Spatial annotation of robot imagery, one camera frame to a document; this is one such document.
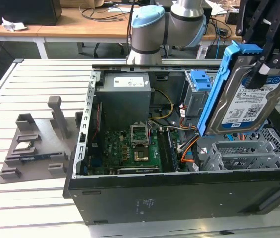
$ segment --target blue latch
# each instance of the blue latch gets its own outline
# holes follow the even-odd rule
[[[192,82],[196,85],[197,91],[211,90],[210,77],[204,71],[191,71],[190,77]]]

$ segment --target white paper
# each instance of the white paper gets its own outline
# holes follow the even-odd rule
[[[13,23],[13,22],[9,22],[7,20],[5,20],[3,17],[2,17],[2,26],[8,30],[8,31],[18,31],[18,30],[24,30],[26,29],[27,27],[24,26],[24,24],[22,22],[17,22],[17,23]]]
[[[220,7],[217,3],[208,0],[205,0],[205,2],[212,8],[212,16],[216,16],[217,14],[227,14],[227,11]]]

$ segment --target white table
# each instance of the white table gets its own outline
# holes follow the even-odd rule
[[[14,63],[0,81],[0,170],[15,133],[19,113],[50,117],[46,101],[62,97],[65,116],[83,109],[92,64],[115,59],[27,59]],[[0,184],[0,237],[280,237],[280,207],[267,215],[183,221],[143,222],[87,227],[71,199],[63,199],[65,178]]]

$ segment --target label sticker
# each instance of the label sticker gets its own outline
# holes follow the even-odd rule
[[[200,148],[200,153],[201,154],[207,154],[207,148],[206,147]]]
[[[114,87],[144,87],[143,77],[115,77]]]
[[[199,171],[199,167],[197,166],[197,164],[193,163],[193,169],[196,172]]]
[[[259,89],[246,89],[242,80],[234,99],[222,121],[225,128],[249,126],[258,117],[267,103],[266,95],[280,84],[280,76],[269,76],[266,83]]]

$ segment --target computer tower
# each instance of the computer tower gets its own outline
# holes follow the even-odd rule
[[[59,0],[0,0],[0,24],[2,17],[10,22],[25,25],[56,25],[61,16]]]

